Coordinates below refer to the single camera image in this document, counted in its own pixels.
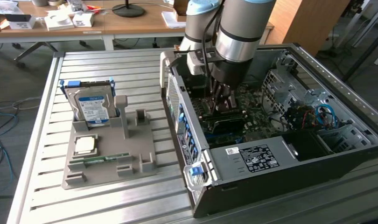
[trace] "hard drive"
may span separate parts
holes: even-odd
[[[75,121],[87,121],[88,127],[110,124],[110,118],[118,117],[114,104],[115,82],[108,81],[82,82],[60,81],[62,91],[70,101]]]

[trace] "aluminum extrusion table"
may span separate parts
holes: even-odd
[[[8,224],[357,223],[378,217],[378,158],[342,179],[194,219],[161,98],[159,58],[171,49],[71,52],[54,58]],[[60,79],[104,80],[128,95],[127,113],[146,108],[159,173],[87,189],[60,186],[72,111]]]

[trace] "white box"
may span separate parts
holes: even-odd
[[[95,14],[94,13],[83,13],[76,14],[72,23],[76,27],[92,27],[94,26],[94,20],[95,20]]]
[[[47,30],[59,30],[74,28],[74,23],[67,15],[48,15],[46,17]]]
[[[31,16],[28,21],[8,21],[11,29],[34,29],[36,19]]]

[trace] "green circuit board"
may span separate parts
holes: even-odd
[[[233,144],[270,138],[283,130],[275,128],[270,123],[267,113],[259,107],[261,91],[247,84],[242,84],[235,91],[238,108],[226,115],[211,114],[211,97],[193,98],[193,105],[199,117],[203,132],[210,148],[229,146]],[[217,123],[227,124],[229,127],[219,128]]]

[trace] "white sticker label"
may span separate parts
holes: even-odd
[[[227,148],[226,149],[227,155],[239,153],[239,147]]]
[[[83,115],[87,122],[92,124],[106,123],[110,119],[107,108],[103,106],[104,97],[82,97],[79,103],[83,109]]]
[[[102,31],[84,31],[83,33],[84,34],[100,34]]]

